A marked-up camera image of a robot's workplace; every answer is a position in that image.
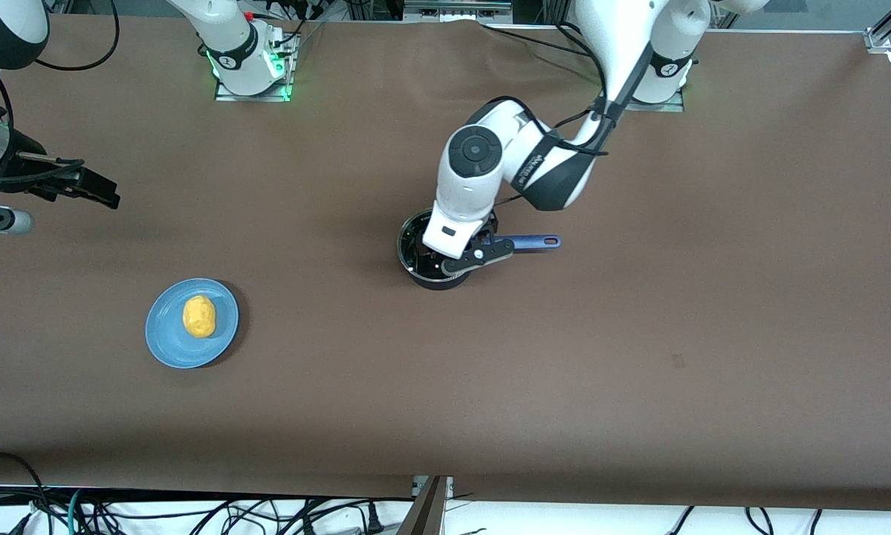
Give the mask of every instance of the metal bracket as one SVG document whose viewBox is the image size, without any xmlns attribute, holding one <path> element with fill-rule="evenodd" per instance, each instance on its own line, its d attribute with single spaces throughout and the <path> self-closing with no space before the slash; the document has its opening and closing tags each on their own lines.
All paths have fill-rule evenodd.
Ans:
<svg viewBox="0 0 891 535">
<path fill-rule="evenodd" d="M 874 33 L 871 28 L 867 28 L 862 34 L 864 37 L 864 47 L 867 48 L 868 54 L 888 54 L 891 51 L 891 40 L 885 39 L 876 43 Z"/>
<path fill-rule="evenodd" d="M 888 54 L 891 51 L 891 11 L 864 31 L 864 44 L 871 54 Z"/>
<path fill-rule="evenodd" d="M 683 107 L 683 92 L 677 91 L 670 100 L 659 104 L 632 101 L 626 105 L 626 109 L 629 109 L 629 111 L 669 111 L 672 113 L 682 113 L 685 111 L 685 108 Z"/>
<path fill-rule="evenodd" d="M 398 526 L 395 535 L 441 535 L 445 501 L 452 494 L 452 478 L 449 476 L 416 476 L 412 479 L 412 492 L 419 488 L 418 498 Z"/>
</svg>

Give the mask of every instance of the power cord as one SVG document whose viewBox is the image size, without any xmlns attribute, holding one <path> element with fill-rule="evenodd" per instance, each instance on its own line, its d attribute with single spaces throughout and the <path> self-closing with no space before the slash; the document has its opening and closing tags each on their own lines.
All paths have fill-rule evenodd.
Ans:
<svg viewBox="0 0 891 535">
<path fill-rule="evenodd" d="M 693 513 L 693 509 L 696 509 L 695 505 L 690 505 L 686 510 L 683 511 L 683 515 L 680 516 L 680 519 L 676 521 L 676 528 L 673 528 L 673 531 L 667 533 L 667 535 L 679 535 L 680 530 L 683 529 L 683 525 L 686 524 L 686 519 L 690 518 L 690 514 Z"/>
<path fill-rule="evenodd" d="M 562 47 L 562 45 L 555 45 L 554 43 L 548 43 L 547 41 L 541 41 L 540 39 L 534 39 L 534 37 L 526 37 L 524 35 L 520 35 L 518 33 L 511 33 L 510 31 L 502 30 L 498 27 L 490 27 L 482 25 L 485 30 L 492 30 L 494 33 L 500 33 L 502 35 L 507 35 L 507 37 L 513 37 L 514 39 L 520 39 L 522 41 L 528 41 L 531 43 L 537 43 L 538 45 L 544 45 L 545 47 L 556 48 L 559 51 L 571 52 L 571 54 L 577 54 L 578 56 L 588 56 L 585 51 L 576 51 L 573 48 Z"/>
<path fill-rule="evenodd" d="M 20 457 L 18 455 L 15 455 L 12 453 L 5 453 L 4 451 L 0 451 L 0 459 L 7 459 L 10 461 L 13 461 L 13 463 L 20 464 L 23 468 L 26 468 L 28 475 L 30 475 L 30 477 L 32 478 L 32 482 L 35 483 L 35 487 L 39 492 L 39 497 L 42 499 L 43 505 L 45 506 L 45 508 L 51 507 L 51 502 L 48 501 L 48 496 L 45 495 L 45 487 L 42 484 L 42 480 L 39 479 L 39 474 L 35 473 L 35 470 L 31 467 L 30 464 L 28 464 L 26 462 L 26 460 L 24 460 L 22 457 Z M 48 516 L 47 520 L 48 520 L 48 535 L 52 535 L 52 533 L 54 532 L 55 522 L 52 522 L 51 516 Z"/>
<path fill-rule="evenodd" d="M 822 520 L 822 509 L 815 509 L 815 515 L 811 518 L 809 526 L 809 535 L 815 535 L 815 528 L 818 528 L 819 520 Z"/>
<path fill-rule="evenodd" d="M 759 510 L 762 511 L 762 518 L 765 519 L 765 526 L 767 526 L 768 531 L 764 531 L 761 526 L 752 519 L 752 508 L 745 508 L 745 518 L 752 524 L 752 528 L 755 528 L 755 531 L 758 531 L 761 535 L 775 535 L 775 530 L 772 529 L 772 521 L 768 518 L 768 512 L 765 512 L 765 508 L 759 508 Z"/>
<path fill-rule="evenodd" d="M 519 200 L 519 199 L 520 199 L 521 197 L 523 197 L 523 196 L 524 196 L 524 195 L 521 195 L 521 194 L 519 193 L 519 194 L 517 194 L 517 195 L 513 195 L 513 196 L 511 196 L 511 197 L 506 197 L 506 198 L 504 198 L 504 199 L 502 199 L 502 200 L 500 200 L 500 201 L 496 201 L 495 206 L 496 206 L 496 207 L 500 207 L 500 206 L 502 206 L 502 204 L 507 204 L 507 203 L 510 203 L 510 202 L 512 202 L 512 201 Z"/>
<path fill-rule="evenodd" d="M 316 531 L 313 531 L 313 522 L 310 521 L 309 515 L 303 515 L 303 535 L 317 535 Z"/>
<path fill-rule="evenodd" d="M 28 524 L 28 519 L 32 517 L 32 513 L 24 516 L 22 520 L 17 522 L 16 525 L 13 526 L 13 529 L 10 529 L 10 532 L 7 535 L 23 535 L 23 532 L 26 531 L 26 525 Z"/>
<path fill-rule="evenodd" d="M 35 62 L 39 65 L 43 65 L 43 67 L 52 68 L 55 71 L 88 71 L 89 68 L 96 68 L 98 65 L 102 65 L 108 58 L 111 57 L 112 54 L 115 54 L 115 48 L 118 48 L 118 40 L 122 35 L 122 27 L 118 20 L 118 7 L 115 7 L 115 0 L 108 0 L 108 3 L 111 4 L 111 16 L 115 19 L 115 38 L 111 41 L 111 48 L 108 49 L 108 52 L 105 53 L 101 58 L 95 60 L 86 65 L 78 65 L 78 67 L 62 67 L 62 65 L 52 65 L 51 63 L 42 61 L 41 59 L 35 60 Z"/>
<path fill-rule="evenodd" d="M 303 24 L 305 24 L 305 23 L 306 23 L 306 19 L 300 19 L 299 24 L 297 25 L 296 30 L 293 30 L 293 33 L 290 33 L 290 34 L 289 34 L 288 36 L 286 36 L 285 38 L 282 38 L 282 39 L 279 40 L 279 41 L 275 41 L 274 44 L 273 44 L 274 47 L 279 47 L 279 45 L 282 45 L 283 43 L 288 43 L 288 42 L 290 41 L 290 39 L 293 39 L 294 37 L 296 37 L 296 36 L 299 34 L 299 29 L 302 28 L 302 27 L 303 27 Z"/>
<path fill-rule="evenodd" d="M 380 514 L 376 511 L 376 502 L 370 502 L 369 508 L 369 525 L 366 526 L 366 535 L 376 535 L 383 532 L 385 526 L 380 522 Z"/>
</svg>

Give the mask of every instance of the plug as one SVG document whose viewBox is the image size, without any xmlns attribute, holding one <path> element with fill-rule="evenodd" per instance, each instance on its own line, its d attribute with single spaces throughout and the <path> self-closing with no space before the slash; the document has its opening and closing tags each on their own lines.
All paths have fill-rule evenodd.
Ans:
<svg viewBox="0 0 891 535">
<path fill-rule="evenodd" d="M 366 528 L 366 535 L 376 535 L 383 532 L 385 526 L 380 522 L 380 515 L 376 512 L 376 504 L 369 503 L 369 525 Z"/>
<path fill-rule="evenodd" d="M 11 529 L 8 535 L 23 535 L 23 531 L 26 531 L 26 524 L 28 524 L 28 519 L 32 516 L 32 513 L 23 517 L 22 520 L 19 521 L 13 529 Z"/>
<path fill-rule="evenodd" d="M 317 535 L 317 532 L 313 531 L 313 522 L 310 522 L 310 517 L 303 517 L 303 535 Z"/>
</svg>

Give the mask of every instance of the cable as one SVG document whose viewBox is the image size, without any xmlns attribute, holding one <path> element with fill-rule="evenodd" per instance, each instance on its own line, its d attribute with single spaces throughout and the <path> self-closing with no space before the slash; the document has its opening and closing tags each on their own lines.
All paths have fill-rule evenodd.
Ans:
<svg viewBox="0 0 891 535">
<path fill-rule="evenodd" d="M 367 521 L 366 521 L 366 513 L 363 512 L 363 509 L 360 508 L 359 505 L 353 505 L 353 504 L 336 505 L 336 507 L 326 509 L 323 512 L 314 511 L 312 514 L 309 515 L 309 524 L 313 525 L 313 522 L 316 522 L 317 520 L 322 519 L 324 516 L 333 514 L 337 511 L 340 511 L 340 510 L 343 510 L 346 508 L 356 509 L 356 511 L 359 512 L 360 518 L 361 518 L 361 520 L 363 520 L 363 532 L 369 533 L 369 525 L 367 524 Z"/>
<path fill-rule="evenodd" d="M 752 528 L 755 528 L 755 531 L 758 531 L 761 535 L 775 535 L 775 531 L 772 529 L 772 521 L 768 518 L 768 512 L 765 512 L 765 508 L 759 508 L 759 510 L 762 511 L 762 518 L 765 519 L 765 525 L 768 526 L 768 531 L 764 531 L 754 520 L 752 520 L 752 508 L 745 508 L 745 518 L 752 524 Z"/>
<path fill-rule="evenodd" d="M 276 48 L 276 47 L 279 47 L 279 45 L 282 45 L 283 43 L 286 43 L 286 42 L 288 42 L 290 39 L 293 39 L 294 37 L 296 37 L 297 34 L 299 33 L 299 29 L 300 29 L 301 27 L 303 27 L 303 24 L 305 24 L 305 23 L 306 23 L 306 19 L 300 19 L 299 24 L 298 24 L 296 30 L 293 30 L 293 33 L 290 33 L 290 34 L 289 34 L 288 36 L 286 36 L 285 38 L 282 38 L 281 40 L 276 41 L 276 42 L 273 44 L 274 47 L 275 47 L 275 48 Z"/>
<path fill-rule="evenodd" d="M 577 121 L 577 119 L 583 119 L 588 113 L 590 113 L 588 109 L 585 109 L 585 111 L 582 111 L 580 113 L 575 113 L 574 115 L 568 117 L 567 119 L 564 119 L 563 121 L 558 121 L 557 124 L 554 125 L 554 128 L 559 129 L 561 128 L 561 126 Z"/>
<path fill-rule="evenodd" d="M 607 85 L 607 75 L 604 74 L 604 67 L 600 63 L 600 58 L 597 57 L 597 54 L 595 54 L 594 51 L 592 51 L 591 48 L 588 47 L 588 45 L 584 44 L 584 42 L 582 42 L 580 39 L 577 39 L 577 37 L 574 37 L 574 35 L 571 35 L 571 33 L 569 33 L 567 30 L 565 30 L 565 27 L 566 27 L 566 28 L 570 28 L 570 30 L 574 30 L 574 31 L 577 31 L 577 33 L 580 33 L 580 28 L 578 28 L 577 26 L 574 26 L 573 24 L 568 23 L 568 22 L 556 24 L 554 26 L 557 28 L 558 31 L 560 31 L 561 33 L 564 34 L 564 37 L 566 37 L 568 41 L 571 41 L 571 43 L 578 45 L 578 47 L 580 47 L 581 50 L 584 50 L 585 52 L 587 52 L 587 54 L 591 57 L 591 61 L 594 62 L 594 67 L 597 69 L 597 75 L 600 78 L 600 90 L 605 91 L 605 87 Z M 597 125 L 597 131 L 594 133 L 594 135 L 591 136 L 591 139 L 588 140 L 587 143 L 582 143 L 582 145 L 579 145 L 580 148 L 585 149 L 585 148 L 587 148 L 587 146 L 590 146 L 591 143 L 594 143 L 594 140 L 597 140 L 598 137 L 601 136 L 601 133 L 603 133 L 603 129 L 604 129 L 604 121 L 601 118 L 600 124 Z M 598 140 L 598 142 L 597 142 L 598 148 L 602 142 L 603 142 L 602 139 Z M 571 150 L 575 149 L 575 145 L 572 145 L 571 143 L 567 143 L 567 142 L 562 142 L 561 146 L 564 146 L 565 149 L 571 149 Z M 592 153 L 594 153 L 595 156 L 606 156 L 607 155 L 607 152 L 599 152 L 599 150 L 594 150 Z"/>
<path fill-rule="evenodd" d="M 822 509 L 816 509 L 815 516 L 811 518 L 809 526 L 809 535 L 815 535 L 815 528 L 818 528 L 818 521 L 822 519 Z"/>
<path fill-rule="evenodd" d="M 8 535 L 23 535 L 23 533 L 26 531 L 26 524 L 28 524 L 28 519 L 31 517 L 32 513 L 24 516 L 22 520 L 20 520 L 19 522 L 17 522 L 16 525 L 13 526 L 13 529 L 11 529 Z"/>
<path fill-rule="evenodd" d="M 486 30 L 492 30 L 494 33 L 500 33 L 502 35 L 507 35 L 509 37 L 513 37 L 516 39 L 521 39 L 522 41 L 530 41 L 531 43 L 537 43 L 538 45 L 544 45 L 545 47 L 557 48 L 559 51 L 571 52 L 571 54 L 577 54 L 578 56 L 587 56 L 587 52 L 585 51 L 576 51 L 573 48 L 561 47 L 561 45 L 555 45 L 554 43 L 548 43 L 547 41 L 541 41 L 539 39 L 534 39 L 533 37 L 525 37 L 524 35 L 519 35 L 517 33 L 511 33 L 510 31 L 500 30 L 498 27 L 490 27 L 490 26 L 482 26 L 486 28 Z"/>
<path fill-rule="evenodd" d="M 30 474 L 32 481 L 34 481 L 35 483 L 35 487 L 39 491 L 39 495 L 42 498 L 43 504 L 46 508 L 49 508 L 51 506 L 50 501 L 48 501 L 48 497 L 45 495 L 45 488 L 42 484 L 42 480 L 39 479 L 39 474 L 35 473 L 35 470 L 31 467 L 30 464 L 26 462 L 26 460 L 18 455 L 5 453 L 4 451 L 0 451 L 0 459 L 11 460 L 13 461 L 13 463 L 20 464 L 23 468 L 26 468 L 26 471 L 28 472 L 28 474 Z M 52 535 L 52 533 L 54 532 L 54 528 L 52 528 L 53 524 L 55 524 L 55 522 L 52 522 L 52 517 L 48 517 L 48 535 Z"/>
<path fill-rule="evenodd" d="M 39 182 L 40 180 L 49 179 L 60 174 L 65 174 L 67 172 L 74 172 L 74 170 L 79 169 L 79 167 L 85 165 L 85 160 L 61 160 L 60 158 L 56 158 L 56 162 L 72 162 L 67 163 L 67 165 L 56 167 L 55 169 L 48 170 L 47 172 L 40 172 L 36 174 L 24 174 L 21 176 L 4 176 L 0 177 L 0 184 L 23 184 L 26 182 Z"/>
<path fill-rule="evenodd" d="M 3 98 L 3 104 L 6 105 L 6 124 L 13 129 L 15 125 L 15 117 L 13 115 L 13 102 L 10 101 L 10 92 L 6 91 L 6 84 L 0 78 L 0 96 Z"/>
<path fill-rule="evenodd" d="M 105 53 L 101 58 L 95 60 L 87 65 L 78 65 L 78 67 L 62 67 L 61 65 L 52 65 L 48 62 L 42 61 L 41 59 L 35 60 L 35 62 L 39 65 L 43 65 L 43 67 L 52 68 L 55 71 L 88 71 L 89 68 L 96 68 L 98 65 L 102 65 L 108 58 L 111 57 L 112 54 L 115 54 L 115 48 L 118 48 L 118 40 L 122 35 L 122 26 L 118 20 L 118 7 L 115 7 L 115 0 L 108 0 L 109 4 L 111 4 L 111 16 L 115 19 L 115 38 L 111 41 L 111 48 L 108 49 L 108 52 Z"/>
<path fill-rule="evenodd" d="M 248 507 L 246 509 L 240 509 L 237 507 L 233 507 L 234 511 L 240 512 L 240 515 L 238 515 L 236 517 L 231 516 L 231 514 L 230 514 L 231 508 L 227 508 L 227 521 L 224 521 L 225 528 L 221 529 L 221 535 L 228 535 L 228 533 L 230 533 L 230 529 L 234 528 L 234 525 L 237 524 L 238 521 L 248 520 L 248 518 L 245 518 L 245 517 L 248 514 L 251 514 L 251 511 L 253 511 L 256 508 L 261 507 L 261 505 L 265 504 L 267 501 L 268 500 L 262 500 L 262 501 L 256 502 L 256 504 L 251 505 L 250 507 Z"/>
<path fill-rule="evenodd" d="M 512 201 L 516 201 L 517 199 L 520 199 L 521 197 L 522 197 L 522 195 L 521 195 L 520 193 L 517 194 L 517 195 L 514 195 L 514 196 L 512 196 L 512 197 L 506 197 L 506 198 L 504 198 L 504 199 L 502 199 L 502 200 L 500 200 L 500 201 L 496 201 L 495 206 L 496 206 L 496 207 L 500 207 L 500 206 L 502 206 L 502 204 L 507 204 L 507 203 L 510 203 L 510 202 L 512 202 Z"/>
<path fill-rule="evenodd" d="M 194 528 L 191 529 L 190 535 L 198 535 L 201 531 L 204 530 L 204 526 L 210 522 L 210 519 L 214 518 L 218 512 L 221 512 L 221 509 L 227 508 L 228 505 L 233 504 L 233 500 L 228 500 L 226 502 L 222 502 L 222 504 L 218 505 L 218 507 L 211 509 L 208 514 L 204 515 L 204 518 L 197 522 L 197 525 L 194 525 Z"/>
<path fill-rule="evenodd" d="M 328 501 L 329 500 L 326 500 L 324 498 L 316 498 L 316 500 L 307 502 L 306 505 L 303 505 L 302 509 L 299 509 L 297 514 L 293 515 L 293 518 L 291 518 L 290 520 L 288 520 L 286 522 L 286 525 L 283 525 L 283 528 L 279 529 L 279 531 L 276 532 L 276 535 L 286 535 L 286 532 L 288 532 L 289 529 L 292 528 L 293 525 L 295 525 L 300 519 L 309 515 L 310 511 L 312 511 L 315 508 L 318 508 L 320 505 L 323 505 Z"/>
<path fill-rule="evenodd" d="M 693 512 L 693 509 L 696 509 L 696 505 L 690 505 L 686 510 L 683 511 L 683 515 L 680 516 L 680 519 L 676 521 L 676 528 L 673 528 L 673 531 L 667 533 L 667 535 L 679 535 L 680 529 L 683 529 L 683 524 L 686 524 L 686 519 L 690 518 L 690 513 Z"/>
<path fill-rule="evenodd" d="M 210 512 L 211 512 L 210 510 L 207 510 L 207 511 L 190 511 L 190 512 L 186 512 L 186 513 L 168 513 L 168 514 L 163 514 L 163 515 L 125 515 L 125 514 L 121 514 L 121 513 L 113 513 L 113 512 L 108 511 L 108 512 L 106 512 L 106 515 L 108 515 L 110 517 L 114 517 L 114 518 L 123 518 L 125 520 L 162 520 L 165 518 L 180 518 L 180 517 L 186 517 L 186 516 L 205 515 Z"/>
<path fill-rule="evenodd" d="M 68 526 L 68 535 L 75 535 L 75 504 L 78 503 L 81 488 L 72 493 L 72 499 L 68 501 L 68 517 L 65 517 L 65 525 Z"/>
</svg>

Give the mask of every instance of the logo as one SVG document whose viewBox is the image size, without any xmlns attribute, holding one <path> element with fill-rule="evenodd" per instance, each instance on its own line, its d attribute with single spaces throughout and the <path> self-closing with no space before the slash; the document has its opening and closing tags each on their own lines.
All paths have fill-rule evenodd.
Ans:
<svg viewBox="0 0 891 535">
<path fill-rule="evenodd" d="M 531 173 L 533 173 L 534 170 L 537 169 L 537 167 L 540 166 L 541 162 L 543 162 L 543 161 L 544 161 L 543 155 L 537 155 L 537 156 L 534 156 L 534 158 L 530 159 L 530 161 L 525 164 L 524 169 L 521 169 L 521 172 L 520 172 L 521 182 L 528 180 L 528 177 L 531 176 Z"/>
</svg>

